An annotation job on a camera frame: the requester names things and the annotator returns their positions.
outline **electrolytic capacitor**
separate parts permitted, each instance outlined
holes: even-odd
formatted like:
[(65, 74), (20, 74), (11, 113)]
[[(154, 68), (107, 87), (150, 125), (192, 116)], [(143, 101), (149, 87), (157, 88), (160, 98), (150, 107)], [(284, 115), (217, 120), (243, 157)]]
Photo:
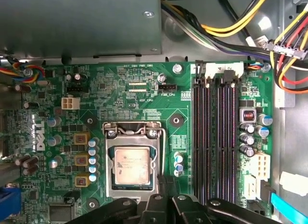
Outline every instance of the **electrolytic capacitor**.
[(54, 136), (51, 136), (47, 139), (47, 144), (50, 146), (50, 147), (54, 147), (56, 145), (59, 145), (61, 144), (61, 141), (62, 141), (62, 137), (59, 136), (59, 135), (54, 135)]
[(245, 133), (241, 134), (239, 139), (240, 139), (240, 142), (247, 144), (247, 145), (253, 145), (255, 142), (255, 139), (252, 136), (249, 136)]
[(97, 137), (93, 137), (92, 139), (88, 141), (88, 146), (95, 147), (96, 145), (98, 145), (99, 141), (100, 140)]
[(184, 166), (182, 164), (174, 162), (173, 165), (176, 171), (179, 171), (179, 172), (184, 171)]
[(184, 174), (184, 171), (177, 171), (177, 170), (173, 171), (173, 175), (176, 177), (181, 177), (183, 174)]
[(49, 167), (51, 169), (55, 169), (58, 166), (62, 165), (63, 159), (60, 156), (55, 156), (50, 162), (49, 162)]
[(98, 148), (97, 147), (89, 147), (88, 148), (88, 154), (90, 156), (95, 156), (98, 152)]
[(31, 92), (31, 87), (26, 85), (15, 85), (15, 91), (29, 93)]
[(271, 116), (261, 114), (258, 116), (258, 123), (260, 125), (269, 126), (273, 123), (273, 118)]
[(22, 158), (16, 159), (15, 165), (21, 166), (26, 160), (28, 160), (30, 158), (31, 158), (31, 156), (29, 154), (26, 154)]
[(31, 168), (34, 164), (38, 163), (38, 159), (39, 158), (37, 156), (31, 157), (30, 159), (23, 162), (23, 167), (26, 169)]
[(176, 163), (182, 163), (184, 161), (183, 154), (180, 152), (175, 152), (173, 157)]
[(249, 158), (255, 154), (254, 149), (248, 145), (241, 145), (239, 151)]
[(47, 126), (48, 127), (56, 127), (59, 126), (61, 124), (61, 118), (60, 117), (49, 117), (47, 119)]
[(249, 134), (253, 134), (255, 132), (255, 128), (252, 124), (241, 124), (240, 130)]
[(37, 102), (25, 102), (24, 108), (25, 109), (37, 109), (37, 108), (39, 108), (39, 103), (37, 103)]
[(39, 169), (38, 165), (35, 164), (29, 169), (24, 169), (23, 174), (25, 176), (30, 176), (30, 175), (34, 174), (38, 169)]
[(270, 131), (267, 127), (256, 126), (256, 134), (262, 138), (266, 138), (269, 135)]

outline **white connector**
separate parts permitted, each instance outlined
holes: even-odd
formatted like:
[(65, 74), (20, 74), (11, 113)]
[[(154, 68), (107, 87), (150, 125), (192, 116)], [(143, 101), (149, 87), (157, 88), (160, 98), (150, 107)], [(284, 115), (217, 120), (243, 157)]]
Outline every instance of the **white connector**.
[(80, 109), (80, 98), (65, 97), (61, 99), (62, 110), (79, 110)]
[(259, 180), (270, 178), (270, 155), (257, 152), (250, 158), (249, 172)]
[(256, 199), (257, 180), (252, 175), (244, 175), (243, 196), (247, 200)]

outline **screw hole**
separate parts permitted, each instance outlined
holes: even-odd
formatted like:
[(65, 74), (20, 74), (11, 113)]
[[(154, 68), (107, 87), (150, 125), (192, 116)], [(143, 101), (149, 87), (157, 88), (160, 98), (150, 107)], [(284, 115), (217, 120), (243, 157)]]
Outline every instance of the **screw hole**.
[(150, 218), (150, 223), (156, 223), (157, 219), (156, 218)]

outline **solid capacitor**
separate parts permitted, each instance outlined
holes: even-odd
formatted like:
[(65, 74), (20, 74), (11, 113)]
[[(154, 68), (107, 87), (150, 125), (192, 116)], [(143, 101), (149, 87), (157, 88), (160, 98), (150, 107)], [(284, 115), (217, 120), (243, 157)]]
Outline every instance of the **solid capacitor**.
[(25, 102), (24, 108), (25, 109), (37, 109), (39, 108), (39, 104), (37, 102)]
[(176, 163), (182, 163), (184, 161), (183, 154), (180, 152), (175, 152), (173, 157)]
[(249, 136), (245, 133), (241, 134), (239, 139), (240, 139), (240, 142), (247, 144), (247, 145), (253, 145), (255, 142), (255, 139), (252, 136)]
[(249, 158), (255, 154), (254, 149), (248, 145), (241, 145), (239, 151)]
[(265, 138), (269, 135), (270, 131), (267, 127), (263, 127), (263, 126), (256, 126), (256, 134), (262, 138)]
[(62, 141), (62, 137), (59, 136), (59, 135), (54, 135), (52, 137), (49, 137), (47, 139), (47, 144), (50, 146), (50, 147), (54, 147), (56, 145), (59, 145), (61, 144), (61, 141)]
[(273, 123), (273, 118), (271, 116), (261, 114), (258, 116), (258, 123), (260, 125), (269, 126)]
[(60, 117), (50, 117), (47, 119), (47, 126), (48, 127), (56, 127), (61, 124), (61, 118)]
[(252, 124), (241, 124), (240, 130), (243, 132), (247, 132), (249, 134), (253, 134), (255, 132), (255, 128)]

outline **power connector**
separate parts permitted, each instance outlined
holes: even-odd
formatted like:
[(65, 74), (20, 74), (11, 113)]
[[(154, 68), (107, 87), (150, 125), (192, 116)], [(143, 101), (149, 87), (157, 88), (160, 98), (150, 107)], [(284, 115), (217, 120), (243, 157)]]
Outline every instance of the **power connector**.
[(250, 158), (249, 172), (259, 180), (270, 178), (270, 155), (257, 152)]

